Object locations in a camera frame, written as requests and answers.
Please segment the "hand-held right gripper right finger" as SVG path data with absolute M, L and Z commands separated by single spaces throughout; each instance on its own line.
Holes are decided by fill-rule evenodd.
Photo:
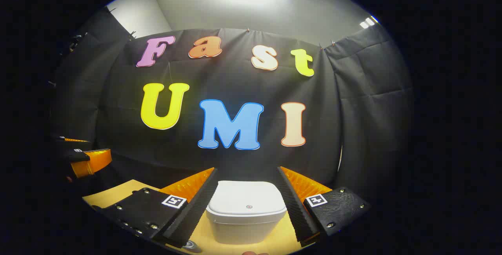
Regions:
M 277 188 L 302 247 L 339 233 L 371 209 L 347 187 L 330 189 L 286 167 L 277 168 Z

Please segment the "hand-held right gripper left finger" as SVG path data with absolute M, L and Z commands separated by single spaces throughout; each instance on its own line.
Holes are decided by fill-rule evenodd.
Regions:
M 120 228 L 164 248 L 185 246 L 213 196 L 218 170 L 210 168 L 164 189 L 127 188 L 129 195 L 91 207 Z

